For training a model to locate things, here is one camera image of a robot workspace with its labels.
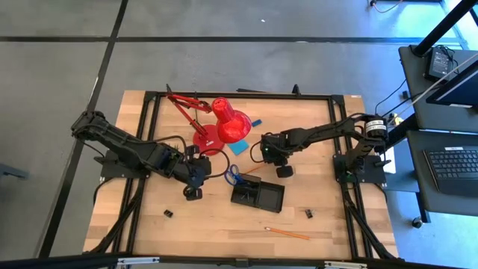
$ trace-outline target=wooden table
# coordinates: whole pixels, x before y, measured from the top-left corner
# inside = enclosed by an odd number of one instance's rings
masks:
[[[116,126],[136,134],[144,91],[126,91],[119,109]],[[360,96],[345,96],[347,114],[363,112]],[[243,111],[251,120],[262,124],[252,128],[246,141],[251,146],[261,134],[285,129],[311,128],[330,123],[327,102],[317,100],[230,99],[233,108]],[[201,124],[216,123],[213,113],[198,112]],[[146,118],[149,126],[150,115]],[[192,144],[194,129],[172,103],[161,99],[155,138],[181,135]],[[182,146],[178,141],[170,145]],[[233,164],[242,171],[257,164],[249,151],[235,156],[225,146]],[[333,140],[312,144],[289,158],[294,175],[279,179],[275,167],[268,164],[252,175],[265,182],[285,186],[282,211],[272,213],[231,203],[232,186],[223,177],[210,179],[202,186],[203,198],[188,202],[182,195],[184,184],[153,173],[146,181],[143,204],[137,228],[134,253],[158,256],[210,256],[288,259],[350,259],[350,247],[339,185],[335,181],[332,155]],[[255,159],[261,159],[254,148]],[[221,154],[211,157],[213,173],[224,171]],[[125,179],[114,179],[98,192],[84,250],[91,250],[106,235],[118,217]],[[388,251],[397,255],[387,204],[383,193],[374,185],[361,184],[367,222]],[[174,213],[172,218],[164,210]],[[306,209],[314,210],[308,219]],[[265,226],[311,237],[310,241],[264,230]],[[129,231],[125,225],[121,250],[125,249]],[[360,255],[364,255],[360,228],[355,224]]]

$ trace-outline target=keyboard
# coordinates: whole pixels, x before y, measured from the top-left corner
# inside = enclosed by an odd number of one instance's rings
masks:
[[[424,150],[438,191],[478,197],[478,146]]]

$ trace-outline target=table leg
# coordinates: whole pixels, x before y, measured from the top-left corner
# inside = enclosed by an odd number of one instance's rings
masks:
[[[388,133],[385,150],[390,149],[403,140],[407,131],[416,131],[418,129],[417,117],[413,114]]]
[[[28,173],[4,164],[0,164],[0,176],[16,176],[19,179],[26,179]]]
[[[417,193],[415,193],[415,195],[417,196],[418,209],[420,210],[421,221],[423,223],[431,223],[432,221],[430,220],[430,216],[428,214],[428,211],[425,210],[425,207],[423,205],[423,201],[421,199],[420,193],[417,192]]]

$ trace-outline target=eraser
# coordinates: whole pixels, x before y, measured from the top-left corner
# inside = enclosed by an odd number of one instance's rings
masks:
[[[249,144],[243,139],[239,140],[236,143],[227,144],[227,146],[232,150],[235,155],[239,155],[249,147]]]
[[[252,123],[252,127],[256,127],[261,123],[262,123],[262,120],[256,120],[254,123]]]

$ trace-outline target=gray floor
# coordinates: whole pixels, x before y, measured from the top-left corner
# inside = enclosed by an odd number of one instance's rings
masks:
[[[118,0],[0,1],[0,35],[108,36],[119,6]],[[443,16],[439,4],[408,2],[378,14],[365,0],[130,0],[119,35],[424,37]],[[455,34],[450,31],[447,37]],[[124,90],[164,90],[166,83],[174,90],[270,92],[290,92],[297,83],[304,93],[360,94],[373,113],[374,105],[404,79],[399,46],[118,43],[97,108],[114,121]],[[24,182],[0,180],[2,260],[34,254],[71,150],[69,127],[87,104],[104,51],[104,43],[0,43],[0,163],[31,174]],[[379,112],[398,102],[391,98]],[[99,179],[93,156],[84,150],[54,256],[81,252]],[[478,252],[478,218],[432,214],[431,224],[413,229],[415,195],[389,193],[388,204],[401,257],[478,267],[473,255]]]

